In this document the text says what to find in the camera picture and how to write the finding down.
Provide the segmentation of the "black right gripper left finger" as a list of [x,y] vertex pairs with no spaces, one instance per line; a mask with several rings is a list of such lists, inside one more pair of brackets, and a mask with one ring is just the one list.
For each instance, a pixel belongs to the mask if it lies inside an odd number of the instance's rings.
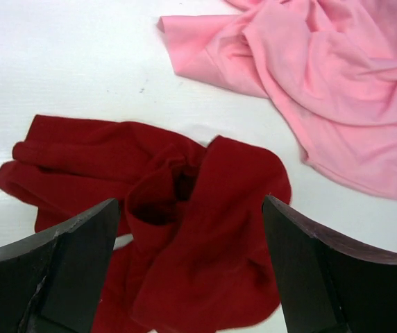
[[90,332],[118,225],[111,198],[0,247],[0,333]]

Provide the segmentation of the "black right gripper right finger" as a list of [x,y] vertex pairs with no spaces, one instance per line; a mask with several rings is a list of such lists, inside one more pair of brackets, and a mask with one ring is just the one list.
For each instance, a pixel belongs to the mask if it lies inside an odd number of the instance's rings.
[[262,213],[288,332],[397,332],[397,253],[321,225],[273,196]]

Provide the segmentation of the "dark red t shirt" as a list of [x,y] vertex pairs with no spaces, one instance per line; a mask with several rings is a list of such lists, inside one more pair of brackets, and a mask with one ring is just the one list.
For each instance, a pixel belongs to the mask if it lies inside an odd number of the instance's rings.
[[208,146],[162,128],[37,115],[0,189],[37,207],[42,231],[108,199],[133,240],[109,266],[94,332],[216,332],[277,309],[262,201],[292,196],[280,158],[215,137]]

